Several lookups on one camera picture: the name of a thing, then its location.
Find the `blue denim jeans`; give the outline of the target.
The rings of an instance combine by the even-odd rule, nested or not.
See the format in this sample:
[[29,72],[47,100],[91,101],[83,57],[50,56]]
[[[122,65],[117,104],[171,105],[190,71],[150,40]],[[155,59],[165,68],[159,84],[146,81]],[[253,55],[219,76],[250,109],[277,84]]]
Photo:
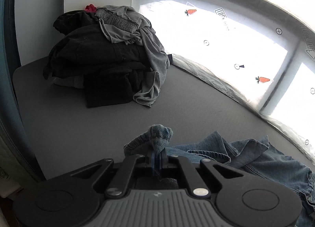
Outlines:
[[170,146],[173,131],[163,125],[153,125],[124,146],[124,155],[145,154],[153,150],[160,154],[176,154],[192,163],[210,159],[246,171],[293,190],[301,199],[302,212],[296,226],[314,226],[314,172],[305,164],[283,154],[264,136],[227,142],[215,131],[193,144]]

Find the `black garment pile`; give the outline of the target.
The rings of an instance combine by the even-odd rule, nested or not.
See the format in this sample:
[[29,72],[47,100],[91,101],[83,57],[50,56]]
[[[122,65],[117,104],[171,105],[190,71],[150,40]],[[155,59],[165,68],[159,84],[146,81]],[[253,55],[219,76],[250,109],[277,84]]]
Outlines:
[[128,59],[131,51],[105,38],[95,14],[76,10],[55,20],[64,37],[50,51],[43,77],[79,89],[88,108],[134,101],[140,64]]

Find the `grey sweatshirt garment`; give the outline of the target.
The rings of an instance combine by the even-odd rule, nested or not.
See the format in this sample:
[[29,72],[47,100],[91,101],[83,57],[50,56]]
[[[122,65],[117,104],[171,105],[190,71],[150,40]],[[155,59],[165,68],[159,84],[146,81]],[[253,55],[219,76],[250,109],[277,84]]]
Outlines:
[[140,80],[133,100],[151,107],[159,96],[171,64],[151,22],[128,6],[104,6],[97,9],[95,16],[105,38],[131,51],[128,59],[140,64]]

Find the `white printed curtain sheet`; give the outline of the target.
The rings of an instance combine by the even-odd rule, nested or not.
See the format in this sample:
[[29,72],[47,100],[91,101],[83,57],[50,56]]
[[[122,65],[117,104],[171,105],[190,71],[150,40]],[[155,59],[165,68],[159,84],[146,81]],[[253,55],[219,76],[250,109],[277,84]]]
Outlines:
[[165,50],[314,159],[314,0],[132,0]]

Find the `red garment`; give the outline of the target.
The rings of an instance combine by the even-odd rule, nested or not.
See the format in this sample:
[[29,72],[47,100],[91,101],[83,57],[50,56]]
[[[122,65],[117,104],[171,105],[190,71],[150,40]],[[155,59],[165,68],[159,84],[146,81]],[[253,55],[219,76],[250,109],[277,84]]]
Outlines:
[[89,4],[84,9],[86,12],[96,13],[97,7],[95,7],[93,4]]

